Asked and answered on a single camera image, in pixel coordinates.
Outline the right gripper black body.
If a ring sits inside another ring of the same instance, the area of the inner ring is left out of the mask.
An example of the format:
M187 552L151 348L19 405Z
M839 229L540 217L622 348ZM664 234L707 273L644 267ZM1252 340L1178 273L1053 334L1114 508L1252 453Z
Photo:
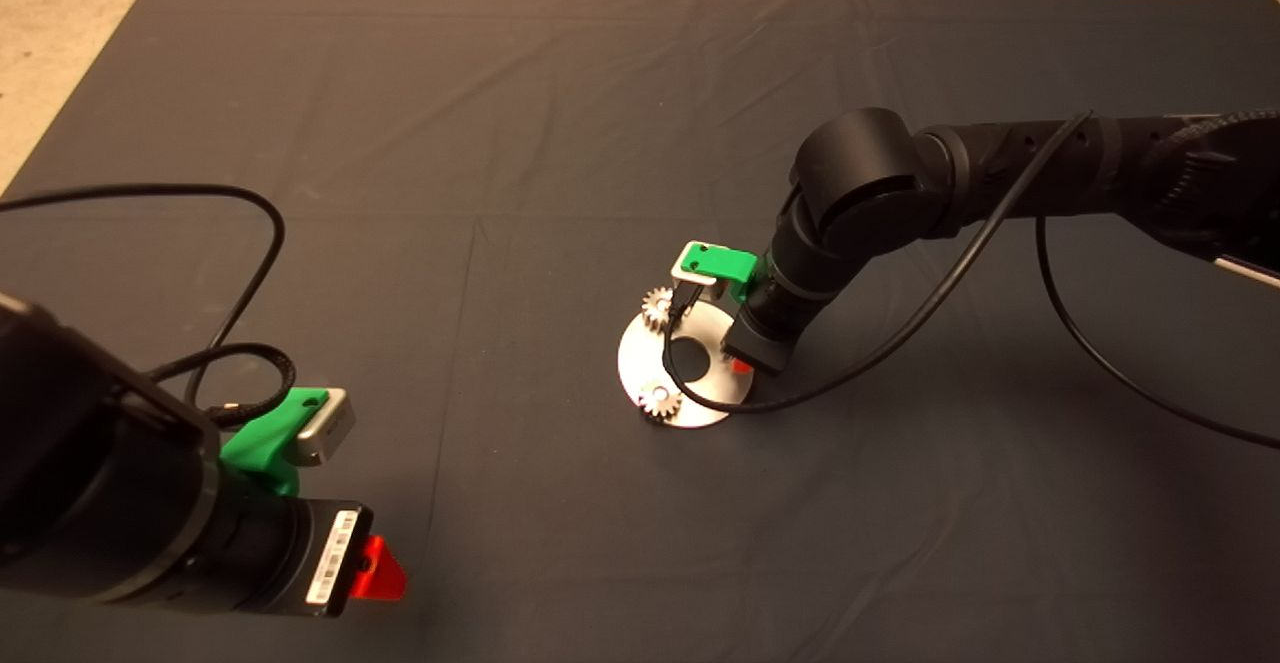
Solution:
M723 348L753 369L777 375L787 369L809 324L809 300L785 288L756 288L733 317Z

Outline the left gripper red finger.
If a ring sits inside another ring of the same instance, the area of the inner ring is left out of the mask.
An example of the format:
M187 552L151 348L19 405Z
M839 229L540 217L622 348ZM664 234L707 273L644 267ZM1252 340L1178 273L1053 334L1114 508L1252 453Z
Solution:
M370 535L349 586L349 598L362 602L401 602L408 587L407 573L387 540Z

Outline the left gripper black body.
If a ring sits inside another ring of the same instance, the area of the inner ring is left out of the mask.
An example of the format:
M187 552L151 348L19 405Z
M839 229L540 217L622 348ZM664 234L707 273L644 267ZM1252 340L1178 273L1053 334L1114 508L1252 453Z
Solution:
M292 499L291 504L298 527L285 564L284 614L335 618L351 599L374 511L351 500Z

